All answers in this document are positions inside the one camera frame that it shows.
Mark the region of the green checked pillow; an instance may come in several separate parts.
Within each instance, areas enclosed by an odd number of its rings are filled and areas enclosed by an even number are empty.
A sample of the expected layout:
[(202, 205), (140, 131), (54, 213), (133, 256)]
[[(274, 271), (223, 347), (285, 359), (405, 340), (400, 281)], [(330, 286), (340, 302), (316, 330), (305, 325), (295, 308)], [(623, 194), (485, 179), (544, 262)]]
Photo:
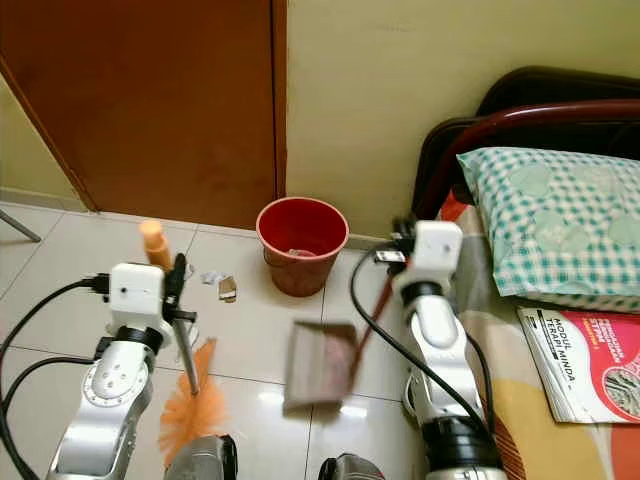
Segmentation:
[(457, 155), (504, 297), (640, 312), (640, 161), (544, 148)]

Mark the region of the grey dustpan with red handle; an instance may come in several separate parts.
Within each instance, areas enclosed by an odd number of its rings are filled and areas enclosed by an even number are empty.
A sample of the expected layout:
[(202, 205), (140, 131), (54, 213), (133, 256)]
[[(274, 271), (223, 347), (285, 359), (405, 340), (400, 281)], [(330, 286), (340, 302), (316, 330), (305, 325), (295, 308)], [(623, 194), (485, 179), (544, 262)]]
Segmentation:
[(407, 362), (370, 332), (349, 297), (356, 256), (343, 253), (321, 292), (320, 314), (296, 317), (285, 367), (284, 407), (338, 406), (366, 396), (399, 401)]

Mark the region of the brown wooden door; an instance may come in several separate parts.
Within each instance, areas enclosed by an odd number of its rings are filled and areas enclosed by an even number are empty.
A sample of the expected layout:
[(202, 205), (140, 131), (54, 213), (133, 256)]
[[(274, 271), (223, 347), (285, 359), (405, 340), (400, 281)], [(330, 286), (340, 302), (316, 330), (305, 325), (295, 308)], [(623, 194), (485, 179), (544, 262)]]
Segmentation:
[(285, 192), (288, 0), (0, 0), (0, 67), (84, 206), (251, 228)]

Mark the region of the grey robot leg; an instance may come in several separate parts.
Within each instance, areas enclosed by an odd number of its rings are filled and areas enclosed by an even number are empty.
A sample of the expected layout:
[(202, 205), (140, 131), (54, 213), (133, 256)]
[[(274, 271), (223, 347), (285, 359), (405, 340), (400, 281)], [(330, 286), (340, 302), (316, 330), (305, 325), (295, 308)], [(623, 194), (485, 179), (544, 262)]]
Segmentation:
[(343, 453), (326, 458), (317, 480), (385, 480), (380, 468), (358, 454)]
[(237, 480), (238, 452), (230, 435), (200, 436), (183, 445), (163, 480)]

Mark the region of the grey robot left leg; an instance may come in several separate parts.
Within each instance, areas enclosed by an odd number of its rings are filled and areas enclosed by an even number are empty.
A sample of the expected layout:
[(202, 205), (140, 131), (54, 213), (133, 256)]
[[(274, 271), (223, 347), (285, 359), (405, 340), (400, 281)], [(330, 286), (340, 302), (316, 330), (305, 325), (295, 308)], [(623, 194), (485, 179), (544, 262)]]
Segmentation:
[(183, 445), (163, 480), (237, 480), (238, 452), (230, 435), (200, 436)]

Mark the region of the orange bristle broom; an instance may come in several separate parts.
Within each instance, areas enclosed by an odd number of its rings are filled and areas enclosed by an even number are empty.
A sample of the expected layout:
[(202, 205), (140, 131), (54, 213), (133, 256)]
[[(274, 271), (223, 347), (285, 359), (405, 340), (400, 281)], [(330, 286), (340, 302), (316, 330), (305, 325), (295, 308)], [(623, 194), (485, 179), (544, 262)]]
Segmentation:
[[(150, 264), (165, 271), (164, 293), (168, 291), (168, 273), (173, 268), (174, 255), (170, 251), (160, 221), (143, 221), (140, 224), (143, 251)], [(183, 361), (186, 375), (178, 381), (172, 396), (166, 399), (160, 417), (161, 431), (157, 448), (164, 453), (165, 466), (172, 462), (175, 453), (191, 440), (206, 435), (225, 433), (227, 402), (210, 376), (212, 358), (218, 342), (212, 338), (200, 338), (195, 323), (187, 323), (183, 332), (175, 332), (175, 344)]]

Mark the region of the yellow patterned bed sheet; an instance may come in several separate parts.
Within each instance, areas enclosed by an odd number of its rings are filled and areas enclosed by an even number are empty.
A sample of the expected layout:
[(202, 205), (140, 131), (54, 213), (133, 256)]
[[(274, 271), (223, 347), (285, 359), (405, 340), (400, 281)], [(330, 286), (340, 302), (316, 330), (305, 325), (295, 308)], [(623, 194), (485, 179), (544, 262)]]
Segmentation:
[(492, 251), (475, 206), (445, 200), (439, 219), (463, 232), (454, 305), (480, 344), (492, 376), (504, 468), (513, 480), (640, 480), (640, 425), (575, 424), (553, 419), (536, 357), (520, 323), (520, 297), (499, 296)]

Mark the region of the dark red bed headboard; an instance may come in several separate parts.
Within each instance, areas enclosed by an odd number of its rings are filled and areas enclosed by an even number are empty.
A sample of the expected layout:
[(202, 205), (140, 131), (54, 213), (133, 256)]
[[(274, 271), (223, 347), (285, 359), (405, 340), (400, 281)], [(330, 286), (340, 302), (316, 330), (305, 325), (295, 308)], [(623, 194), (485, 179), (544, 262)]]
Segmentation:
[(433, 219), (448, 198), (471, 204), (456, 155), (503, 146), (600, 154), (640, 163), (640, 78), (522, 67), (498, 79), (471, 116), (422, 142), (411, 211)]

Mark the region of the grey metal chair leg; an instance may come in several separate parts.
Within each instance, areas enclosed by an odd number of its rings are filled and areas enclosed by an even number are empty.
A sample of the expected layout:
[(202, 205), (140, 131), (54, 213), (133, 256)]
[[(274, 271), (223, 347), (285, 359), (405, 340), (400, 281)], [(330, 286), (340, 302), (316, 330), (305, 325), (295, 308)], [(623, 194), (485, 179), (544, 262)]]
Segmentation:
[(29, 229), (26, 224), (23, 224), (22, 221), (15, 219), (13, 215), (10, 215), (9, 212), (5, 210), (0, 210), (0, 218), (3, 219), (5, 224), (8, 224), (9, 227), (12, 227), (15, 230), (18, 230), (19, 233), (23, 234), (24, 238), (27, 238), (28, 241), (31, 242), (41, 242), (42, 237), (40, 234), (37, 234), (35, 230)]

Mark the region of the red plastic bucket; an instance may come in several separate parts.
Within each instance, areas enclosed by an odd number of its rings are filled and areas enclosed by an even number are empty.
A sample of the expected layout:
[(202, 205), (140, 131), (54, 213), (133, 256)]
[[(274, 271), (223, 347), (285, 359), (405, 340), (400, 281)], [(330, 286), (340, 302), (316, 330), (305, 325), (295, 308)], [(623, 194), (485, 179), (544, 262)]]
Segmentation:
[(317, 198), (278, 198), (257, 215), (255, 230), (271, 283), (293, 297), (323, 291), (349, 239), (346, 216)]

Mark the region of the red and white book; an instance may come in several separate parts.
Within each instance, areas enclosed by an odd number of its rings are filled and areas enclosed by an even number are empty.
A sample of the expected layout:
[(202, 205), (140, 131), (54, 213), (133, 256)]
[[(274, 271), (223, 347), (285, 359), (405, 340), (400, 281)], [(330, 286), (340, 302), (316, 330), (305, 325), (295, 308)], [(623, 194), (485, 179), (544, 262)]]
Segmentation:
[(640, 314), (518, 308), (553, 419), (640, 424)]

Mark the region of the grey robot right leg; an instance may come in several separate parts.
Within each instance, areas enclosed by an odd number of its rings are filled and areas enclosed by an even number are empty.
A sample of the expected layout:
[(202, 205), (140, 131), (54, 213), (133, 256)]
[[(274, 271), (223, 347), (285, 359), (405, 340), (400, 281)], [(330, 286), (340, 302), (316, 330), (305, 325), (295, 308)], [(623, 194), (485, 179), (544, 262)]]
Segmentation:
[(317, 480), (385, 480), (380, 468), (358, 454), (343, 453), (326, 458)]

